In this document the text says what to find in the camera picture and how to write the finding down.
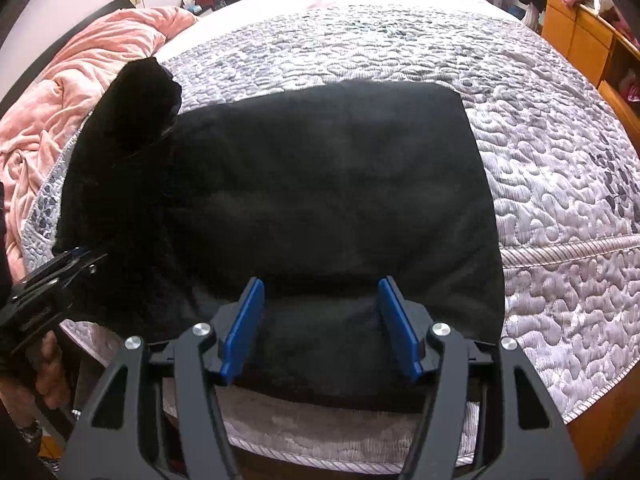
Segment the person left hand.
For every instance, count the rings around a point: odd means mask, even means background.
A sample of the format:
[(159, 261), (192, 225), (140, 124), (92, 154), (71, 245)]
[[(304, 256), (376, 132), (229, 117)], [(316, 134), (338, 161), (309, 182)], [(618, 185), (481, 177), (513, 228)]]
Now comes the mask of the person left hand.
[(43, 336), (38, 358), (35, 385), (31, 387), (23, 385), (14, 377), (1, 376), (1, 401), (18, 426), (29, 426), (32, 423), (35, 393), (43, 398), (44, 404), (50, 410), (56, 410), (70, 400), (70, 387), (64, 373), (62, 350), (52, 330)]

